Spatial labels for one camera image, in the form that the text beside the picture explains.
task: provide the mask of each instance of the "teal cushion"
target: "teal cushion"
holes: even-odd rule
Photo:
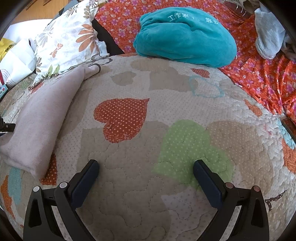
[[[231,34],[213,16],[195,8],[168,7],[140,18],[133,43],[141,56],[222,67],[232,62],[237,47]]]

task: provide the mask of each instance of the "pink towel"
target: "pink towel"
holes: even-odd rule
[[[82,81],[98,72],[97,65],[78,66],[53,85],[42,86],[21,109],[14,132],[0,137],[5,162],[43,178],[73,97]]]

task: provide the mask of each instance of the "red floral sheet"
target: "red floral sheet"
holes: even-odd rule
[[[214,16],[234,37],[237,56],[220,70],[271,113],[287,116],[296,122],[296,63],[282,52],[273,60],[263,59],[257,52],[255,17],[243,20],[216,0],[113,0],[95,16],[125,52],[135,52],[133,41],[140,31],[140,17],[166,7],[194,7]]]

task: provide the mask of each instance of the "white fabric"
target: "white fabric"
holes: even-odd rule
[[[97,38],[92,20],[98,2],[84,0],[53,20],[36,39],[37,76],[33,85],[83,62],[109,56]]]
[[[264,59],[273,59],[283,44],[285,29],[263,4],[255,10],[255,27],[258,34],[256,49]]]
[[[51,19],[37,19],[21,23],[15,23],[9,26],[4,38],[18,43],[21,39],[35,39],[44,28],[50,23]]]
[[[36,68],[36,58],[28,40],[22,39],[11,48],[0,62],[6,86],[11,89]]]

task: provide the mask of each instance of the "yellow bag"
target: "yellow bag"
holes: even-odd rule
[[[15,45],[16,43],[9,39],[2,38],[0,40],[0,61],[4,58],[5,54]]]

